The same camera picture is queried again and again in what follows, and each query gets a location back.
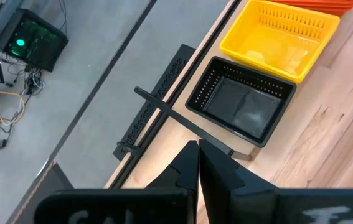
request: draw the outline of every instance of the gray floor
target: gray floor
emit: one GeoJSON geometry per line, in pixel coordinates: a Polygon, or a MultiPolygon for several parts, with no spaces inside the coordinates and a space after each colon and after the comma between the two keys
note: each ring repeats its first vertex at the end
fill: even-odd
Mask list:
{"type": "MultiPolygon", "coordinates": [[[[58,27],[62,15],[54,2],[39,12],[58,27]]],[[[0,151],[0,223],[12,213],[147,3],[66,0],[70,42],[54,72],[44,75],[45,90],[28,102],[9,145],[0,151]]],[[[151,90],[180,45],[197,47],[226,3],[155,4],[56,158],[74,186],[104,185],[118,165],[112,156],[115,143],[143,104],[134,86],[151,90]]],[[[21,89],[21,82],[13,88],[21,89]]],[[[17,99],[0,96],[3,113],[10,115],[17,107],[17,99]]]]}

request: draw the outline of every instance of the black tray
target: black tray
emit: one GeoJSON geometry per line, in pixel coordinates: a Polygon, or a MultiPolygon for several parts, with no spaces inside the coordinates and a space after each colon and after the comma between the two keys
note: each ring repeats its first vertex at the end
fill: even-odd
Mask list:
{"type": "Polygon", "coordinates": [[[275,130],[296,85],[213,57],[186,102],[186,107],[263,147],[275,130]]]}

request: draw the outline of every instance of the wooden surface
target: wooden surface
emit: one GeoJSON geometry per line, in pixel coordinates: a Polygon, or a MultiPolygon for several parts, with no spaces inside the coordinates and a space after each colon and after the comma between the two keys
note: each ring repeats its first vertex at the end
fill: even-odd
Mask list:
{"type": "MultiPolygon", "coordinates": [[[[232,149],[251,153],[254,156],[251,162],[239,163],[279,187],[353,187],[353,10],[341,19],[331,42],[304,82],[298,85],[266,147],[254,148],[184,107],[209,59],[214,55],[226,57],[219,51],[219,41],[245,3],[244,0],[240,3],[173,108],[232,149]]],[[[197,48],[181,77],[230,5],[231,2],[197,48]]],[[[169,118],[123,187],[145,187],[191,139],[198,137],[169,118]]],[[[199,223],[207,223],[202,194],[198,208],[199,223]]]]}

